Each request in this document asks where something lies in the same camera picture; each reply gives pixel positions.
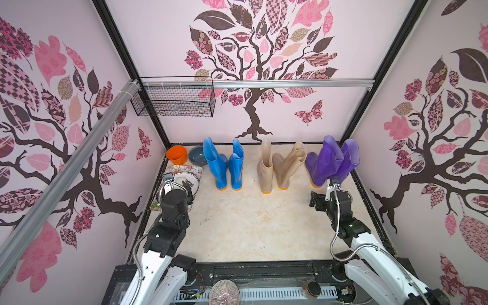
black wire basket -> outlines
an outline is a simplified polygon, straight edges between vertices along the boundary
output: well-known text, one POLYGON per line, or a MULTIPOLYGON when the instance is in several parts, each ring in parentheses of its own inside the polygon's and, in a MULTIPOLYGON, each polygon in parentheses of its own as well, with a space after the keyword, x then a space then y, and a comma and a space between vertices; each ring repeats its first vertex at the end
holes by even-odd
POLYGON ((151 81, 144 82, 144 90, 131 99, 138 116, 213 117, 215 92, 211 78, 169 76, 142 79, 151 81))

blue bowl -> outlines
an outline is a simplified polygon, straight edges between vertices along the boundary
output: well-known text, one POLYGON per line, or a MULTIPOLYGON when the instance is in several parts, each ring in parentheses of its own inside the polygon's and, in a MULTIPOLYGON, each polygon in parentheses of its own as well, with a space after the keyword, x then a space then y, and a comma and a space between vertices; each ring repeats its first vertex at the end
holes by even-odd
POLYGON ((207 160, 203 155, 203 146, 195 146, 188 153, 188 159, 195 166, 204 166, 207 164, 207 160))

purple rain boot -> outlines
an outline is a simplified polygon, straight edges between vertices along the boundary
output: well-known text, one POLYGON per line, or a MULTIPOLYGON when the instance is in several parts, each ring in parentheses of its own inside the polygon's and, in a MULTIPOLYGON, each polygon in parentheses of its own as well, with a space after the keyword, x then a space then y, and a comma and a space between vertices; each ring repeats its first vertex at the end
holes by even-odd
POLYGON ((335 174, 344 160, 340 147, 332 136, 324 138, 324 145, 319 155, 309 153, 305 164, 312 178, 312 186, 320 188, 329 176, 335 174))
POLYGON ((347 139, 342 144, 341 151, 344 154, 344 161, 337 170, 337 173, 330 176, 330 178, 337 179, 342 184, 351 170, 359 165, 359 146, 353 139, 347 139))

rain boot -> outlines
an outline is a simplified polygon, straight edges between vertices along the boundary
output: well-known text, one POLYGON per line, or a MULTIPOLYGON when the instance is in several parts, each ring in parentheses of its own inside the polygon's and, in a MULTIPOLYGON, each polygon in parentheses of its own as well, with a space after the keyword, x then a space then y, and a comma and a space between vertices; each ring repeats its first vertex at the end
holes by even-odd
POLYGON ((215 176, 215 185, 221 191, 227 188, 227 157, 217 152, 212 139, 203 142, 203 155, 207 160, 210 171, 215 176))
POLYGON ((359 146, 353 139, 347 139, 344 144, 342 144, 341 151, 344 154, 344 161, 337 170, 337 173, 330 176, 331 179, 339 180, 342 183, 351 170, 359 165, 359 146))
POLYGON ((264 140, 261 143, 261 160, 258 162, 259 186, 263 194, 270 194, 273 189, 273 158, 271 157, 271 143, 264 140))
POLYGON ((291 175, 305 162, 305 159, 306 149, 302 142, 296 142, 286 158, 280 154, 273 154, 273 170, 279 189, 288 189, 291 175))
POLYGON ((324 138, 324 144, 319 155, 309 153, 306 157, 306 167, 312 178, 312 186, 320 188, 327 178, 335 174, 344 160, 340 147, 332 136, 324 138))
POLYGON ((232 188, 238 191, 243 186, 244 151, 238 139, 234 139, 232 146, 234 146, 234 153, 229 158, 230 182, 232 188))

round fan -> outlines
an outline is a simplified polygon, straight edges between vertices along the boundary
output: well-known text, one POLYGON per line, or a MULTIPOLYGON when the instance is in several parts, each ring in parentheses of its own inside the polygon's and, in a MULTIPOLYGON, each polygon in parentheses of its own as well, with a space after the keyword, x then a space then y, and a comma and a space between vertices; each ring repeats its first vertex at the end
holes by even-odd
POLYGON ((239 288, 229 280, 218 281, 208 295, 208 305, 239 305, 240 303, 239 288))

